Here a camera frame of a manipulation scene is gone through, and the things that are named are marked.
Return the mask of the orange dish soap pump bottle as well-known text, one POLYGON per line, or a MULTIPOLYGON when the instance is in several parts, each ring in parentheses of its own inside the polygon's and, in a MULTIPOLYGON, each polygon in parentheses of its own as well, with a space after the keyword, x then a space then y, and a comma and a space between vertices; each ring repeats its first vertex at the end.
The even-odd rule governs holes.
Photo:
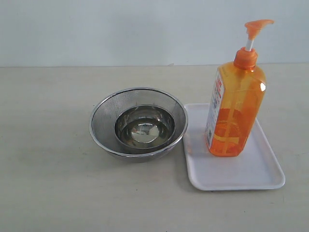
POLYGON ((253 47, 259 32, 274 20, 245 23, 248 40, 233 61, 217 68, 205 136, 210 153, 236 157, 244 149, 266 92, 266 75, 253 47))

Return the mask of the steel mesh colander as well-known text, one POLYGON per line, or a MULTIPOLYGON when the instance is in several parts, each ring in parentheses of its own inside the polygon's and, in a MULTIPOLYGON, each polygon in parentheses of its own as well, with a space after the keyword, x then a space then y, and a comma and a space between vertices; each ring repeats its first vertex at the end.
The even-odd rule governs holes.
POLYGON ((134 87, 113 93, 93 110, 89 131, 94 142, 111 156, 131 162, 147 162, 169 153, 183 138, 188 126, 188 114, 184 105, 174 96, 159 89, 134 87), (126 109, 137 105, 156 105, 169 111, 175 120, 175 133, 163 148, 143 154, 131 154, 118 143, 114 124, 126 109))

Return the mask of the white rectangular plastic tray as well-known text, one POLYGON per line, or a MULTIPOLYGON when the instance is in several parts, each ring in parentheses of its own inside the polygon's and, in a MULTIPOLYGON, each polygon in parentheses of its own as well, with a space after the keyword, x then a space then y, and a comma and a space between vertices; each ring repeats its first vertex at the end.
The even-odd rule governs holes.
POLYGON ((282 168, 255 121, 244 150, 237 157, 217 157, 208 151, 205 127, 208 103, 185 105, 188 127, 183 137, 188 177, 202 191, 279 189, 285 184, 282 168))

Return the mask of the small stainless steel bowl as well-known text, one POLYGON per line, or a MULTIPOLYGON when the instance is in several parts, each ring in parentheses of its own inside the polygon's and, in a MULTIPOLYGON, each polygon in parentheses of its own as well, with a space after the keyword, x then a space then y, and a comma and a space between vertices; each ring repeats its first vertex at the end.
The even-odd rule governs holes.
POLYGON ((175 120, 162 107, 142 104, 124 110, 115 121, 114 132, 118 143, 129 153, 150 153, 170 142, 175 120))

